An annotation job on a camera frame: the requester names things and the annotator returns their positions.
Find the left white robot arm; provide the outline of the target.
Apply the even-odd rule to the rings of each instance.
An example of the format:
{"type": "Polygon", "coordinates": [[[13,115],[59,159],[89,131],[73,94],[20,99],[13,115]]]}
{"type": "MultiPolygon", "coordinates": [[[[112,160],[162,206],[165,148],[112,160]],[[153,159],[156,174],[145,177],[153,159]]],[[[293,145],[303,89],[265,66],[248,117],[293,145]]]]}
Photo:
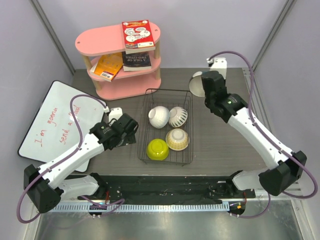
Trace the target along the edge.
{"type": "Polygon", "coordinates": [[[36,168],[29,165],[24,169],[23,188],[38,212],[52,210],[61,200],[80,196],[93,196],[100,200],[108,185],[97,173],[85,177],[67,177],[89,159],[119,146],[133,144],[139,124],[124,113],[109,123],[96,123],[85,135],[80,145],[69,149],[56,159],[36,168]]]}

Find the black wire dish rack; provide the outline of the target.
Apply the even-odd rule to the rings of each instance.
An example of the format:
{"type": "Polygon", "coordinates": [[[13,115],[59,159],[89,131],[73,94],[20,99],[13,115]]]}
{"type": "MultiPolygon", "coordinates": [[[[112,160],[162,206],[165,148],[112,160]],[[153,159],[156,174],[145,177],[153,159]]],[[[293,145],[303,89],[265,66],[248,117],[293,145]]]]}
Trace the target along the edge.
{"type": "Polygon", "coordinates": [[[189,144],[186,149],[181,151],[170,149],[168,157],[163,162],[182,166],[190,164],[193,161],[194,134],[193,97],[188,90],[148,88],[145,91],[137,137],[138,158],[145,163],[151,163],[152,160],[147,156],[148,144],[154,139],[164,140],[167,133],[173,129],[169,123],[161,129],[157,129],[150,124],[148,113],[152,108],[157,106],[166,107],[168,110],[171,110],[174,107],[182,107],[187,111],[188,118],[181,128],[188,134],[189,144]]]}

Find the teal and white bowl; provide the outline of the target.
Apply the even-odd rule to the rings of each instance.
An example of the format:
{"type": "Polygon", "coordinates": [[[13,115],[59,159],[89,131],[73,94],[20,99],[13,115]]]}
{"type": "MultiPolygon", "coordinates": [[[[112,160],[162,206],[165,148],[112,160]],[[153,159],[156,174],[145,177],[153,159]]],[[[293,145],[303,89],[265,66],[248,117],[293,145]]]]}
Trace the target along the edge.
{"type": "Polygon", "coordinates": [[[202,71],[195,72],[189,81],[189,91],[196,97],[204,98],[205,91],[202,83],[202,71]]]}

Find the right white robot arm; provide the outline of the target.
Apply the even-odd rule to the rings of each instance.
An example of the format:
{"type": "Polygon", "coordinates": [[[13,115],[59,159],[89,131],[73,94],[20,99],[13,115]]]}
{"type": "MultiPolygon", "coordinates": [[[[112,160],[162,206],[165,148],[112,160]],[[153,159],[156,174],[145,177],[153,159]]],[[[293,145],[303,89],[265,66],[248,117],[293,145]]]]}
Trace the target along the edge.
{"type": "Polygon", "coordinates": [[[293,152],[288,147],[284,150],[277,149],[273,143],[278,142],[266,128],[265,136],[255,127],[259,123],[257,118],[250,118],[248,104],[235,93],[228,93],[224,77],[217,71],[207,71],[201,74],[201,82],[204,90],[205,106],[211,113],[220,117],[225,123],[236,129],[259,153],[267,166],[267,170],[253,177],[250,172],[242,172],[234,176],[231,182],[226,184],[226,193],[233,198],[249,188],[250,181],[258,180],[272,196],[278,196],[291,184],[297,181],[303,172],[307,156],[300,150],[293,152]]]}

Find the white bowl with green stripes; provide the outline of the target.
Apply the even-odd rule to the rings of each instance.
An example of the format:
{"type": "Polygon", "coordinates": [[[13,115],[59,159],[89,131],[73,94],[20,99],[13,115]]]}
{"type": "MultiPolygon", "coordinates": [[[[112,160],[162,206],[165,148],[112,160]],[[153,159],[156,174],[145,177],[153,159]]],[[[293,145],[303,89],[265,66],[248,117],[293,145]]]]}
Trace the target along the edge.
{"type": "Polygon", "coordinates": [[[184,125],[188,119],[188,112],[180,106],[173,107],[170,111],[168,123],[173,128],[179,128],[184,125]]]}

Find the white bowl with yellow pattern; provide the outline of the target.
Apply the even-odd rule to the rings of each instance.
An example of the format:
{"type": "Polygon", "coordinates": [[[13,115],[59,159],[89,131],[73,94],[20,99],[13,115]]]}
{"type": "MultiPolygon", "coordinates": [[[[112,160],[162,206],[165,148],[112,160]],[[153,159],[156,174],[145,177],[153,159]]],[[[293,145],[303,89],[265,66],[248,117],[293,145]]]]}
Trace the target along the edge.
{"type": "Polygon", "coordinates": [[[165,142],[171,150],[182,151],[189,146],[190,138],[183,129],[174,128],[166,134],[165,142]]]}

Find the plain white ribbed bowl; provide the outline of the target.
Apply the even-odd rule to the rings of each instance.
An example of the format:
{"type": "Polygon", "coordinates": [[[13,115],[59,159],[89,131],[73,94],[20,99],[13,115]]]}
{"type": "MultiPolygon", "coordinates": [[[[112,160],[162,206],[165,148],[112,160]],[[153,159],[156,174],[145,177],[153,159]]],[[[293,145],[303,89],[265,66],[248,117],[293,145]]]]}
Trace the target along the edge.
{"type": "Polygon", "coordinates": [[[169,121],[170,112],[167,107],[156,106],[148,112],[149,123],[156,129],[163,128],[169,121]]]}

